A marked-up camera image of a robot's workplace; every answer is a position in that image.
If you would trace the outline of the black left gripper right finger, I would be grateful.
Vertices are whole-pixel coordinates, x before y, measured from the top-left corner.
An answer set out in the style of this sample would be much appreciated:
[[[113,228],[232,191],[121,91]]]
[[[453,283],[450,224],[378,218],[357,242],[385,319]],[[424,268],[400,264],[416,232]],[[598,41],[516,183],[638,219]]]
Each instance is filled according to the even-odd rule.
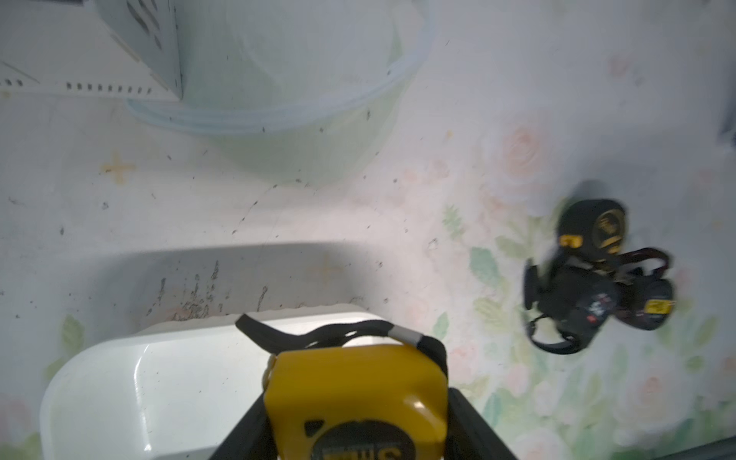
[[[446,460],[517,460],[458,389],[448,392]]]

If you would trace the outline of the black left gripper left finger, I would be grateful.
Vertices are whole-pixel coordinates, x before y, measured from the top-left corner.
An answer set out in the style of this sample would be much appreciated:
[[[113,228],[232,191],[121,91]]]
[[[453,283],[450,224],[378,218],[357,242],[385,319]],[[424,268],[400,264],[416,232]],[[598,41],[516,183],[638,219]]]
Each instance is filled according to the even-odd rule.
[[[245,416],[209,457],[210,460],[275,460],[276,443],[266,412],[265,395],[259,396]]]

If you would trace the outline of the black 5M tape measure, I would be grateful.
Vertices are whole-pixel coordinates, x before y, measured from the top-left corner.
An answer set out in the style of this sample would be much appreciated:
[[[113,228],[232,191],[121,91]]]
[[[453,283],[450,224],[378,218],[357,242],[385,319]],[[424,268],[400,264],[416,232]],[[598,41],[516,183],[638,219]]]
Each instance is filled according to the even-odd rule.
[[[551,268],[548,282],[542,283],[539,267],[531,260],[523,275],[522,297],[525,310],[540,312],[526,322],[527,338],[537,349],[558,356],[574,355],[588,348],[621,301],[609,272],[564,263]],[[538,322],[543,319],[553,322],[560,336],[558,342],[535,339]]]

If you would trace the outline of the small black yellow tape measure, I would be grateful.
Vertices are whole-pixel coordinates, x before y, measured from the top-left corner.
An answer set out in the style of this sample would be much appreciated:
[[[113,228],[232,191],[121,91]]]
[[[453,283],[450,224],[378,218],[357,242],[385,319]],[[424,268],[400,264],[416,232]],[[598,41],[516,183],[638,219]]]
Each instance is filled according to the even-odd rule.
[[[665,277],[670,255],[645,247],[619,255],[617,262],[614,283],[620,300],[615,317],[634,329],[659,329],[675,308],[675,288]]]

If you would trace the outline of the black 3m tape measure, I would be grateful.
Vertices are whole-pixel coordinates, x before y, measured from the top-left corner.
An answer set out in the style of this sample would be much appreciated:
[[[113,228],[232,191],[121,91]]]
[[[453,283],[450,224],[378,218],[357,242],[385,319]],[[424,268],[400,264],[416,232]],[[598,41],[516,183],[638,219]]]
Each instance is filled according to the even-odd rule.
[[[613,199],[576,201],[565,208],[557,226],[559,247],[590,261],[615,257],[626,233],[626,210]]]

